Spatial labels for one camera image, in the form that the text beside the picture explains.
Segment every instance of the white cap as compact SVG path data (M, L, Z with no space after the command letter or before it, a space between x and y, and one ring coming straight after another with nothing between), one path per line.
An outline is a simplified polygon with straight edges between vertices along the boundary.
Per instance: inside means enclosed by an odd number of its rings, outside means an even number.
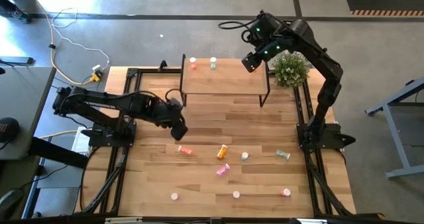
M285 189L283 190L283 194L284 194L285 196L290 196L290 194L292 194L292 193L290 192L290 190L289 190L288 188L285 188Z
M177 193L173 193L173 194L171 194L171 199L172 200L177 200L178 199L178 194Z
M241 154L241 158L243 158L243 159L247 159L248 157L249 157L249 154L247 152L243 152Z
M233 197L234 198L239 198L240 197L240 192L239 191L234 191L233 192Z

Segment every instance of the potted plant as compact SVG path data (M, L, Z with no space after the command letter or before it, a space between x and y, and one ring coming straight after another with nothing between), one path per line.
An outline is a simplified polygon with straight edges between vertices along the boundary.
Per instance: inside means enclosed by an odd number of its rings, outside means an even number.
M283 53L272 63L270 71L276 76L276 82L282 87L298 87L308 78L309 62L300 53Z

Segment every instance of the wooden table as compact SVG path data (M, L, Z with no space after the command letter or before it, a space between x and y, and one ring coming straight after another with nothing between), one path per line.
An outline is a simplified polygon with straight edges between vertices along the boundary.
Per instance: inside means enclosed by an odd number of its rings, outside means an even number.
M112 67L105 90L122 93L126 73L126 67ZM184 109L189 131L181 141L175 141L169 130L137 121L136 142L130 149L119 215L312 217L305 161L298 149L295 130L297 111L293 89L278 87L271 79L271 93L263 108L257 106L257 98L251 95L191 95ZM323 81L317 70L310 71L314 107ZM164 97L166 91L179 85L179 74L144 74L140 87ZM177 92L170 95L179 97ZM117 115L116 111L102 111ZM334 121L331 109L326 120ZM216 155L222 144L229 149L220 161ZM179 154L179 145L192 149L194 155ZM278 149L289 152L290 160L276 156ZM85 205L105 181L110 151L107 147L100 148L89 162L83 184ZM242 152L249 153L248 160L240 159ZM354 213L342 156L333 150L322 153L329 186ZM218 177L216 171L226 163L231 169ZM291 197L280 195L284 188L291 190ZM241 193L240 198L233 198L234 191ZM171 200L174 192L180 195L177 201ZM317 193L324 210L320 188Z
M259 95L262 107L270 92L268 67L262 62L254 72L249 73L240 59L218 58L216 69L211 69L210 58L197 58L196 69L191 68L189 58L183 57L181 91L184 105L187 94L198 95Z

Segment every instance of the concrete floor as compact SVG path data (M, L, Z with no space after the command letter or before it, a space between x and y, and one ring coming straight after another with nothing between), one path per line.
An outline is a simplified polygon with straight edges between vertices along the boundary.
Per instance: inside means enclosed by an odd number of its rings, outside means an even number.
M51 12L77 7L81 13L117 15L256 15L266 9L279 16L295 15L293 0L78 1L40 0ZM23 9L39 13L33 3L24 2L17 1L22 3ZM300 3L305 16L350 16L345 0L300 0ZM157 66L163 59L177 66L183 53L197 57L242 58L252 50L240 39L240 30L220 30L217 28L220 22L80 19L62 31L75 42L102 49L111 58L112 66ZM394 142L385 117L367 117L363 111L409 80L423 76L423 23L310 22L310 25L319 44L327 47L344 69L343 89L334 110L344 133L357 140L347 147L345 154L357 212L380 212L388 219L422 222L424 174L386 179L385 171L401 167ZM47 48L50 31L45 19L22 25L0 18L0 28L0 55L32 56L36 59L35 66L50 66ZM96 64L105 64L105 58L99 53L85 51L66 41L56 42L56 46L57 65L75 80L82 81ZM64 84L55 80L54 85ZM36 136L77 128L73 122L52 114L54 92L55 89L50 92ZM418 100L424 101L424 93ZM408 149L414 154L412 162L422 164L424 148ZM75 188L43 190L36 211L45 215L70 213L75 191ZM57 197L60 203L52 205L52 197Z

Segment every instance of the white cable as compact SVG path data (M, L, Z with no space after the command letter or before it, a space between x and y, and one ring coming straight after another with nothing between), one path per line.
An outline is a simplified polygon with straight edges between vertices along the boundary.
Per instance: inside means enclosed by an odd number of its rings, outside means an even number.
M75 11L75 17L74 17L74 19L71 21L71 22L69 22L67 25L64 25L64 26L58 26L58 25L55 25L54 24L54 21L57 19L57 17L63 12L63 11L67 11L67 10L70 10L70 9L75 9L76 11ZM101 49L96 49L96 48L86 48L84 45L82 45L82 44L78 44L78 43L75 43L75 42L72 42L69 38L66 38L66 37L64 37L64 36L62 36L62 34L56 29L56 28L66 28L66 27L68 27L68 26L70 26L71 24L73 24L73 23L75 23L76 21L78 20L78 9L76 9L76 8L67 8L67 9L62 9L61 11L59 11L59 13L57 14L57 15L55 15L54 17L53 17L53 19L52 19L52 27L53 27L53 29L59 34L59 36L60 36L60 38L62 38L62 39L64 39L64 40L67 40L68 42L70 42L71 44L73 44L73 45L77 45L77 46L80 46L80 47L82 47L82 48L84 48L85 50L88 50L88 51L98 51L98 52L101 52L103 55L105 55L105 57L107 58L107 62L106 62L106 66L104 67L104 68L102 68L103 70L104 69L106 69L108 66L109 66L109 57L108 57L108 55L106 55L106 53L104 53L104 51L102 51Z

